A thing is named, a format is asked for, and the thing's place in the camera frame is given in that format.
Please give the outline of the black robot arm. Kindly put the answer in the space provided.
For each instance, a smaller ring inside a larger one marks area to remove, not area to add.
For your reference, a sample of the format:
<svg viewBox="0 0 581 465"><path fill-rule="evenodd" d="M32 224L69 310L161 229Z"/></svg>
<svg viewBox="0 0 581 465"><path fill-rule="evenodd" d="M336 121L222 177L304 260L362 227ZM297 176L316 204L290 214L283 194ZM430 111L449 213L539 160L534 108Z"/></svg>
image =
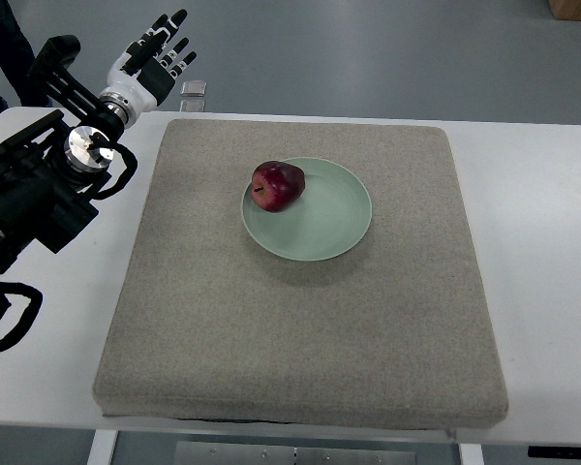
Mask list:
<svg viewBox="0 0 581 465"><path fill-rule="evenodd" d="M30 79L79 120L56 109L0 143L0 275L37 240L56 253L97 216L94 201L120 192L136 172L136 156L119 143L125 124L68 72L80 51L73 35L47 40ZM30 330L43 295L0 282L0 353Z"/></svg>

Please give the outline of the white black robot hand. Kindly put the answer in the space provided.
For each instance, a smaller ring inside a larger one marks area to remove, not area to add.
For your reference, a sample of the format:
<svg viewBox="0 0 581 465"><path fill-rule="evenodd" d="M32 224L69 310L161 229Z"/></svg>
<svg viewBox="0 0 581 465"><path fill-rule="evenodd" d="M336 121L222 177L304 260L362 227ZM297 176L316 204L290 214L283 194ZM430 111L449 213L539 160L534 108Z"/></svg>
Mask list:
<svg viewBox="0 0 581 465"><path fill-rule="evenodd" d="M186 50L189 39L171 41L188 12L161 15L142 36L130 43L107 74L107 87L99 99L128 129L139 117L162 104L178 78L196 59Z"/></svg>

